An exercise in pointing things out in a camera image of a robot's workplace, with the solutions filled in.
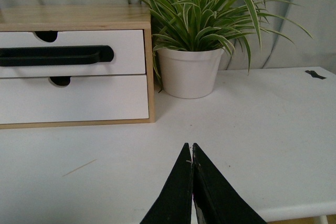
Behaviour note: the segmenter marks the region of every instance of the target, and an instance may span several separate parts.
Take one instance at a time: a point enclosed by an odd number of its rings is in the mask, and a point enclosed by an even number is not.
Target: spider plant
[[[268,13],[268,1],[282,0],[140,0],[153,17],[153,51],[168,48],[182,51],[208,51],[226,49],[231,56],[235,39],[245,46],[248,69],[251,63],[247,35],[256,34],[261,48],[261,31],[286,35],[267,28],[268,17],[280,18],[300,27],[299,24],[279,15]]]

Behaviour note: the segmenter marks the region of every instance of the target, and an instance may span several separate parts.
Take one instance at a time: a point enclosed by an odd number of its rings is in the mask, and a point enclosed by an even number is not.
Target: black tape
[[[307,71],[305,71],[305,72],[308,73],[308,74],[310,74],[313,78],[319,78],[319,79],[321,79],[321,80],[326,79],[326,77],[323,77],[323,76],[318,75],[315,71],[307,70]]]

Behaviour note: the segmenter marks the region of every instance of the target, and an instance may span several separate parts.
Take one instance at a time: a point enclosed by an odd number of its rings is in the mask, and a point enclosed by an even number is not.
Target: white drawer
[[[0,67],[0,78],[145,74],[143,30],[60,31],[54,42],[34,32],[0,32],[0,48],[110,46],[111,62],[89,65]]]
[[[0,79],[0,124],[149,117],[146,75]]]

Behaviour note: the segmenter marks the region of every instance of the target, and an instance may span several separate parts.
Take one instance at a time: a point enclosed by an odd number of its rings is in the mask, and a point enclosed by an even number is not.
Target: table surface
[[[219,71],[152,124],[1,130],[0,223],[139,223],[194,142],[266,221],[336,214],[335,97],[318,67]]]

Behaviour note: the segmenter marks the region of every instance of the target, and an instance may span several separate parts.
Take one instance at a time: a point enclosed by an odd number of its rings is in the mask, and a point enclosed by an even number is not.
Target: curtain fold
[[[302,24],[312,34],[313,39],[285,22],[281,32],[290,35],[295,44],[279,38],[265,68],[321,66],[336,73],[336,1],[293,2],[301,7],[290,6],[287,17]]]

